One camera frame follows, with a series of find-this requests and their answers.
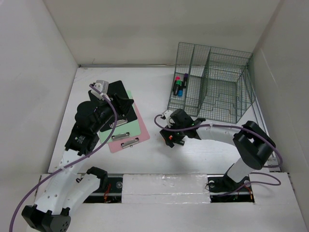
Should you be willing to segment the purple capped black highlighter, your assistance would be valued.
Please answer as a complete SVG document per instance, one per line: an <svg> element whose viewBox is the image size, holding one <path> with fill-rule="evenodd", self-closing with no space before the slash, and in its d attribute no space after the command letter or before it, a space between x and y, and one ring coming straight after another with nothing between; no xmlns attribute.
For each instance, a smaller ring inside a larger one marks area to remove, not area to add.
<svg viewBox="0 0 309 232"><path fill-rule="evenodd" d="M189 74L185 73L183 76L183 88L187 88Z"/></svg>

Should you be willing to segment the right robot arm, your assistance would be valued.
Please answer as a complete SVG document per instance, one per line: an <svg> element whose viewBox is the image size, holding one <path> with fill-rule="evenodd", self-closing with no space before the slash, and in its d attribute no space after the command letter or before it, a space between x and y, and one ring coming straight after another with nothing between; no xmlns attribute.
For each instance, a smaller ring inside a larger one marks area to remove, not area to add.
<svg viewBox="0 0 309 232"><path fill-rule="evenodd" d="M221 196L229 195L248 187L249 175L265 167L270 155L276 151L275 143L253 121L242 126L206 123L204 118L193 120L183 109L166 110L155 116L166 122L160 134L167 146L184 145L184 137L211 140L234 146L240 158L232 164L222 177L208 180L206 189Z"/></svg>

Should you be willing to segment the green capped black highlighter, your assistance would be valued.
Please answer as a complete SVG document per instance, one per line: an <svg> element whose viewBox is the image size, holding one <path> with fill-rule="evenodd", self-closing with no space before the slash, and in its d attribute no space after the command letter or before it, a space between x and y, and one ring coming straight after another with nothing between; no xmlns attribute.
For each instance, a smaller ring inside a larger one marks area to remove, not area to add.
<svg viewBox="0 0 309 232"><path fill-rule="evenodd" d="M178 95L178 91L180 90L180 87L182 86L182 81L181 80L177 80L174 84L174 89L173 89L173 94L174 96Z"/></svg>

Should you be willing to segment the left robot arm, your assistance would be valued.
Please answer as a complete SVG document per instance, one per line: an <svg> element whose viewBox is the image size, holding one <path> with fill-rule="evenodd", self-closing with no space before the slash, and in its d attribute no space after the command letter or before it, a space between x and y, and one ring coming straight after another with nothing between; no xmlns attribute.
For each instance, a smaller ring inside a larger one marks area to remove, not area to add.
<svg viewBox="0 0 309 232"><path fill-rule="evenodd" d="M111 119L126 116L134 101L117 94L88 94L90 99L77 107L75 124L65 144L59 169L34 205L26 205L22 211L27 224L39 232L66 232L76 208L92 192L101 192L107 187L108 174L103 169L91 167L79 183L76 183L77 174L87 155L93 153L100 129Z"/></svg>

